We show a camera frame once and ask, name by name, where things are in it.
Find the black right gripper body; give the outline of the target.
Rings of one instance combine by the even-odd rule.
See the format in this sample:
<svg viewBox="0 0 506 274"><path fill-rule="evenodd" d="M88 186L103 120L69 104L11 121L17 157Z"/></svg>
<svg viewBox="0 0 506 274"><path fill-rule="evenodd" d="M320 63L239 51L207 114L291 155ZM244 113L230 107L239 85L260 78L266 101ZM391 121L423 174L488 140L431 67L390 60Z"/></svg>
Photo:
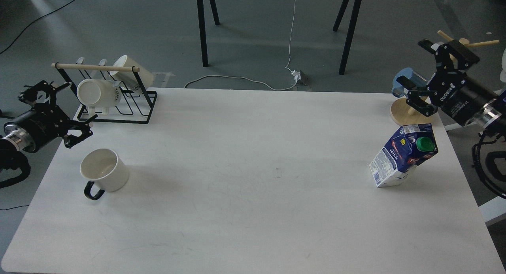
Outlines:
<svg viewBox="0 0 506 274"><path fill-rule="evenodd" d="M494 104L497 94L460 72L436 72L429 80L433 105L440 108L457 124L467 126L472 122L482 127L499 119L499 108Z"/></svg>

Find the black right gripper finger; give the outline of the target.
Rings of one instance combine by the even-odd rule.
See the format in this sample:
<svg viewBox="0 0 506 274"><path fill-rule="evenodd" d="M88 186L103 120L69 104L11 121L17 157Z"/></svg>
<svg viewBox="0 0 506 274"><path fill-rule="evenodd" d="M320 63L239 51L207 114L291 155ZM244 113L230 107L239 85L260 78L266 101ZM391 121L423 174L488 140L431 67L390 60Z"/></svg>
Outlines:
<svg viewBox="0 0 506 274"><path fill-rule="evenodd" d="M466 74L474 64L480 62L479 56L470 49L451 40L446 43L433 43L428 39L418 42L418 45L434 55L436 62L435 74Z"/></svg>
<svg viewBox="0 0 506 274"><path fill-rule="evenodd" d="M406 96L406 103L425 117L429 117L435 114L438 108L434 104L428 104L422 98L435 96L437 96L437 91L431 90L426 86L424 89L408 91Z"/></svg>

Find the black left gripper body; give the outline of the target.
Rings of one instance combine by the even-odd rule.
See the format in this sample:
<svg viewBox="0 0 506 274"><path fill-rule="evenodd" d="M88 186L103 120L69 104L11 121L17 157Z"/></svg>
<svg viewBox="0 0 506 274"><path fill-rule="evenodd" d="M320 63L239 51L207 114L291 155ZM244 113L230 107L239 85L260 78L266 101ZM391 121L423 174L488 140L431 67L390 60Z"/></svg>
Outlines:
<svg viewBox="0 0 506 274"><path fill-rule="evenodd" d="M36 153L45 145L67 134L70 117L56 105L36 104L33 108L8 121L3 137L16 151Z"/></svg>

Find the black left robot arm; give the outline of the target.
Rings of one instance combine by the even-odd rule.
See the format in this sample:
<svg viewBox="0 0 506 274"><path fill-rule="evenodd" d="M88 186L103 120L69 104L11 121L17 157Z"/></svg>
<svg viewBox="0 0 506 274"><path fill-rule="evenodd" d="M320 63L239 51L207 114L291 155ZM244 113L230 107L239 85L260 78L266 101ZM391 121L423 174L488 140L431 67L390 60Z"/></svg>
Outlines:
<svg viewBox="0 0 506 274"><path fill-rule="evenodd" d="M27 157L22 153L36 153L57 137L63 139L66 148L72 148L92 136L91 122L97 115L86 121L75 121L57 105L57 93L73 83L65 82L59 87L40 81L19 93L18 100L30 105L30 110L11 118L4 124L5 136L1 137L1 170L20 169L20 175L1 182L5 188L24 181L31 172Z"/></svg>

